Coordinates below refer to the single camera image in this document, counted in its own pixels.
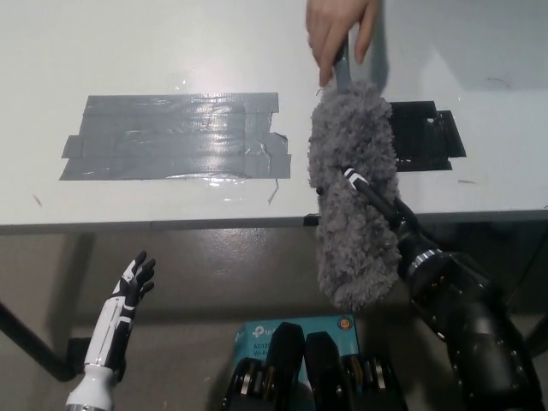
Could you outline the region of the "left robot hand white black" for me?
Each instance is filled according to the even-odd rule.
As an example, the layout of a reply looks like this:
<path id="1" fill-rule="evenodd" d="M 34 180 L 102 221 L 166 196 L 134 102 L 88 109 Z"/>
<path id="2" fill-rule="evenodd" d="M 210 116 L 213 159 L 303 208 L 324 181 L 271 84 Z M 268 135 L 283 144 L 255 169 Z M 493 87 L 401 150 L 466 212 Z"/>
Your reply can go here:
<path id="1" fill-rule="evenodd" d="M 120 276 L 104 302 L 86 353 L 84 364 L 103 366 L 117 372 L 132 332 L 137 306 L 152 290 L 155 259 L 140 252 Z"/>

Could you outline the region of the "person's bare hand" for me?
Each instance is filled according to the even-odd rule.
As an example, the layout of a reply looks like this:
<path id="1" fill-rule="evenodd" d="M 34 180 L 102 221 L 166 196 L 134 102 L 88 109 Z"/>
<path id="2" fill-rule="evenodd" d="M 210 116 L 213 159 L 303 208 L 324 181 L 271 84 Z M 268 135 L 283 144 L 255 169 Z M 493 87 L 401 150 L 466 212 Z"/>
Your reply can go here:
<path id="1" fill-rule="evenodd" d="M 354 55 L 362 64 L 372 42 L 380 1 L 309 0 L 306 7 L 307 41 L 319 68 L 319 85 L 326 86 L 333 76 L 337 53 L 350 30 L 359 25 Z"/>

